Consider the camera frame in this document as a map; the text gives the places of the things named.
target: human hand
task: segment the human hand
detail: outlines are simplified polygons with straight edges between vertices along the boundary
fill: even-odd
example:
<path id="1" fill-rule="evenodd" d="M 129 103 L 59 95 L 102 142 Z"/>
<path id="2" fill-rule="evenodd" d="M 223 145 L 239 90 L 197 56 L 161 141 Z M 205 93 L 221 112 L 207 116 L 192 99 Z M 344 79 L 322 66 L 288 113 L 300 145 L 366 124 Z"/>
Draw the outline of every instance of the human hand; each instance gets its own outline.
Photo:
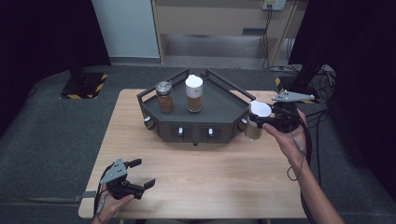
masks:
<path id="1" fill-rule="evenodd" d="M 103 208 L 99 213 L 95 214 L 92 224 L 108 223 L 110 219 L 113 218 L 125 204 L 129 203 L 133 199 L 133 194 L 127 195 L 119 200 L 113 198 L 110 192 L 108 192 L 107 185 L 104 184 L 102 186 L 102 193 L 99 200 L 99 203 L 103 204 Z"/>
<path id="2" fill-rule="evenodd" d="M 298 113 L 300 114 L 300 117 L 306 125 L 305 114 L 300 110 L 298 110 Z M 293 170 L 299 168 L 301 166 L 301 160 L 304 154 L 302 154 L 300 149 L 297 148 L 293 136 L 297 139 L 303 149 L 306 150 L 304 128 L 300 125 L 296 130 L 291 133 L 281 133 L 274 126 L 268 123 L 264 123 L 262 125 L 262 128 L 275 138 Z"/>

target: white wall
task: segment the white wall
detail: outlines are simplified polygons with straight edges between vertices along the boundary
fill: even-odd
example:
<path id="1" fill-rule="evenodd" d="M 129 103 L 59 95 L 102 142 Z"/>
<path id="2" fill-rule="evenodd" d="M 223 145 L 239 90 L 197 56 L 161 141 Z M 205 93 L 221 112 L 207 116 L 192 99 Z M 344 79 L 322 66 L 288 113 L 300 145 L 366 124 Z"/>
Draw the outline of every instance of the white wall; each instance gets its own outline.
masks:
<path id="1" fill-rule="evenodd" d="M 150 0 L 92 0 L 110 57 L 160 58 Z"/>

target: gray carpet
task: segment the gray carpet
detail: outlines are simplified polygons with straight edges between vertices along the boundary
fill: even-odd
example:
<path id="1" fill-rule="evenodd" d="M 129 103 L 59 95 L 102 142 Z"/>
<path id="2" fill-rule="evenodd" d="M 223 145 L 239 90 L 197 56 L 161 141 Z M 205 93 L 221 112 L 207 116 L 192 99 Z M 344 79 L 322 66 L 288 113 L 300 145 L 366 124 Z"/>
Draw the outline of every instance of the gray carpet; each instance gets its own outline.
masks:
<path id="1" fill-rule="evenodd" d="M 96 99 L 60 99 L 69 74 L 47 77 L 36 83 L 32 96 L 1 136 L 0 223 L 90 223 L 78 216 L 78 203 L 4 203 L 4 199 L 72 199 L 80 195 L 86 188 L 119 92 L 151 87 L 183 68 L 100 66 L 87 70 L 108 75 Z M 275 78 L 282 75 L 262 70 L 213 70 L 244 90 L 277 91 Z M 194 74 L 204 71 L 191 69 Z M 326 109 L 326 105 L 321 100 L 321 104 L 299 108 L 309 115 Z M 396 223 L 396 203 L 370 170 L 353 166 L 332 120 L 322 119 L 318 129 L 321 184 L 335 208 L 346 223 Z M 308 124 L 314 126 L 316 120 Z M 317 143 L 316 130 L 310 129 L 313 146 Z M 317 155 L 314 150 L 311 168 L 316 176 Z M 272 223 L 308 221 L 276 219 Z"/>

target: black curtain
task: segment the black curtain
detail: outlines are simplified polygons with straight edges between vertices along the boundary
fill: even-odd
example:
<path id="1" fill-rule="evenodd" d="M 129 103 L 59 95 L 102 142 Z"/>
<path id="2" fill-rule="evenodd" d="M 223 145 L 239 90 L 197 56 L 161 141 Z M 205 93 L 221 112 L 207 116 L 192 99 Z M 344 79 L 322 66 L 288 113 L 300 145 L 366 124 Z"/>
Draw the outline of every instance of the black curtain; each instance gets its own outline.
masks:
<path id="1" fill-rule="evenodd" d="M 290 63 L 305 64 L 317 49 L 316 54 L 334 69 L 336 85 L 329 104 L 336 107 L 334 122 L 347 147 L 359 151 L 394 200 L 396 158 L 390 155 L 396 124 L 395 6 L 386 0 L 310 1 L 290 55 Z M 331 15 L 335 19 L 326 30 Z M 323 32 L 326 37 L 315 48 L 313 43 Z"/>
<path id="2" fill-rule="evenodd" d="M 91 0 L 2 0 L 0 40 L 0 136 L 38 80 L 110 65 Z"/>

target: hazard stripe tape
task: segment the hazard stripe tape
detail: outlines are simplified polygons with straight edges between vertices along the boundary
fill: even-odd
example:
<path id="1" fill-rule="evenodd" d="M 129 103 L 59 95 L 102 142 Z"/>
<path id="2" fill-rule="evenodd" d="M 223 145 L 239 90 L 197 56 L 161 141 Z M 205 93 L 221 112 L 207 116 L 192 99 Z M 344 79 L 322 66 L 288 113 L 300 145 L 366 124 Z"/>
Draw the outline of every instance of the hazard stripe tape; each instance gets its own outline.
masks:
<path id="1" fill-rule="evenodd" d="M 99 95 L 99 92 L 102 90 L 103 86 L 105 85 L 105 81 L 107 79 L 107 75 L 103 74 L 102 78 L 100 80 L 100 83 L 96 87 L 96 91 L 94 94 L 62 94 L 61 98 L 62 99 L 93 99 L 96 98 Z"/>
<path id="2" fill-rule="evenodd" d="M 282 83 L 280 82 L 280 78 L 277 77 L 275 79 L 275 84 L 277 86 L 277 89 L 279 90 L 279 93 L 285 91 L 285 89 L 283 88 Z M 300 101 L 300 103 L 304 103 L 304 104 L 319 104 L 320 101 L 319 100 L 303 100 L 303 101 Z"/>

